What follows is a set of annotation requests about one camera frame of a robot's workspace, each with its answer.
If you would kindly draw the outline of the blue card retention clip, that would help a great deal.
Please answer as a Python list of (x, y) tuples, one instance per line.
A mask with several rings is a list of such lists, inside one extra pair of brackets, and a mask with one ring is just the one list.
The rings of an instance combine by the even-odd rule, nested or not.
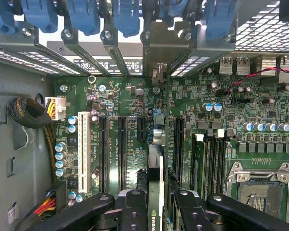
[(100, 33), (100, 16), (96, 0), (67, 0), (71, 24), (86, 36)]
[(113, 0), (114, 27), (124, 37), (136, 36), (140, 31), (139, 0)]
[(58, 29), (58, 14), (53, 0), (21, 0), (26, 20), (43, 33)]
[(158, 19), (161, 19), (168, 27), (174, 25), (176, 17), (182, 17), (188, 0), (158, 0)]
[(236, 0), (207, 0), (204, 16), (206, 21), (206, 39), (224, 39), (230, 42), (232, 22), (235, 16)]
[(0, 33), (14, 34), (15, 31), (13, 8), (7, 0), (0, 0)]

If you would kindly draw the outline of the grey power supply unit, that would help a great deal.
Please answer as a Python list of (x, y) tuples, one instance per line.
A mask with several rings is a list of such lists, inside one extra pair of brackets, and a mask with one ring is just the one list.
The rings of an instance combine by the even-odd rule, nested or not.
[(51, 78), (0, 63), (0, 231), (13, 231), (52, 183), (43, 131), (17, 124), (9, 104), (18, 96), (44, 103), (53, 93)]

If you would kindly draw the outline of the green RAM stick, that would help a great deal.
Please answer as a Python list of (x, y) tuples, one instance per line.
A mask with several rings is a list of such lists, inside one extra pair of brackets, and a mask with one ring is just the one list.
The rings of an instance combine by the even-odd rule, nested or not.
[(192, 134), (192, 162), (191, 162), (191, 184), (190, 188), (198, 193), (200, 198), (204, 197), (204, 178), (205, 178), (205, 143), (204, 136)]

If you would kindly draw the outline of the white power connector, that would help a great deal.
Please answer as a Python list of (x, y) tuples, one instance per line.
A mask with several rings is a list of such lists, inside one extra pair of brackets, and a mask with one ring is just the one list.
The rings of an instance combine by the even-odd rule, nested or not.
[(52, 121), (64, 121), (66, 118), (66, 99), (62, 97), (46, 97), (45, 112)]

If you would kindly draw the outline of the short black expansion slot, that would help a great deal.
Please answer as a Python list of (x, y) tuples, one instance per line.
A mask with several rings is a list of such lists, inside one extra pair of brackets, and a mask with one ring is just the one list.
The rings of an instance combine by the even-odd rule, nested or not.
[(137, 140), (138, 141), (146, 140), (146, 118), (145, 117), (137, 118)]

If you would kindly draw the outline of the CPU socket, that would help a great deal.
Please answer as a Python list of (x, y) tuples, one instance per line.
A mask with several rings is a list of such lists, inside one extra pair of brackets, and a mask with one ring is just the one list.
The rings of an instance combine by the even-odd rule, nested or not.
[(289, 163), (274, 170), (250, 170), (235, 161), (227, 176), (225, 194), (289, 223)]

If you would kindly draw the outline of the green motherboard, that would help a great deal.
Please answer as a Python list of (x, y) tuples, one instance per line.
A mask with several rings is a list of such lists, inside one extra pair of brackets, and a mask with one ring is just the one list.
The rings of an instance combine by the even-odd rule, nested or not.
[[(184, 160), (181, 189), (191, 184), (192, 134), (204, 136), (206, 163), (204, 197), (225, 194), (232, 164), (244, 169), (278, 169), (289, 163), (289, 70), (267, 68), (243, 77), (238, 59), (223, 73), (214, 64), (202, 73), (170, 79), (168, 168), (174, 170), (175, 119), (184, 119)], [(118, 118), (127, 118), (126, 189), (137, 186), (137, 171), (148, 175), (149, 146), (160, 144), (164, 130), (162, 89), (149, 78), (61, 77), (56, 95), (66, 99), (66, 118), (56, 126), (56, 166), (67, 182), (67, 203), (72, 206), (99, 190), (99, 117), (108, 118), (109, 194), (118, 192)], [(78, 192), (78, 112), (90, 112), (91, 185)], [(146, 140), (137, 140), (137, 118), (146, 118)]]

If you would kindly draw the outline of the white expansion slot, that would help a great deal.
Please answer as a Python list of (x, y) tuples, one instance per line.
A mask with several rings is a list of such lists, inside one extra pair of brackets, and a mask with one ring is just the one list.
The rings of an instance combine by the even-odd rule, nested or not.
[(78, 112), (78, 192), (87, 193), (91, 185), (90, 112)]

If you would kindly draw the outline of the grey open PC case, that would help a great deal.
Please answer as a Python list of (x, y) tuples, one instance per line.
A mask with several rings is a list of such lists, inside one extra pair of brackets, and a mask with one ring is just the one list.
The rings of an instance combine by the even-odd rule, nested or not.
[(0, 231), (289, 231), (289, 0), (0, 0)]

